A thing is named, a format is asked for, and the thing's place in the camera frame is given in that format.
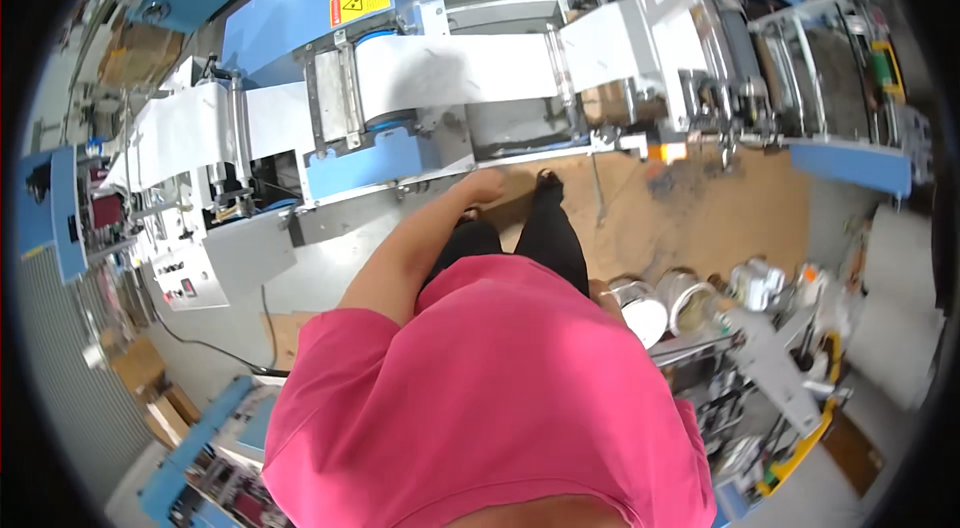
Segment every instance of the foot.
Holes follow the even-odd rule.
[[[564,182],[556,172],[545,168],[536,173],[536,189],[534,195],[554,193],[559,194],[559,198],[564,198]]]
[[[462,214],[460,214],[460,223],[465,222],[474,222],[474,220],[480,219],[480,209],[476,207],[468,207],[464,209]]]

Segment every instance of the corrugated wall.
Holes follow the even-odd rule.
[[[89,330],[71,286],[63,286],[53,247],[18,264],[24,366],[70,465],[103,507],[152,438],[142,412],[109,368],[90,369],[83,350]],[[98,326],[105,312],[93,278],[78,285],[93,301]]]

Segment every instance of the black pants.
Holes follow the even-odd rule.
[[[513,253],[531,258],[572,284],[585,297],[590,296],[587,283],[587,261],[577,233],[561,207],[563,186],[538,188],[534,191],[533,210],[523,225]],[[462,222],[453,228],[450,240],[439,253],[423,286],[450,268],[460,258],[502,254],[497,229],[483,220]]]

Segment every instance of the pink t-shirt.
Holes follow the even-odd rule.
[[[629,329],[519,255],[457,261],[402,329],[366,309],[307,321],[263,479],[298,528],[441,526],[556,495],[646,528],[715,516],[692,405]]]

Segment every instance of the warning label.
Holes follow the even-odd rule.
[[[390,7],[390,0],[330,0],[330,28]]]

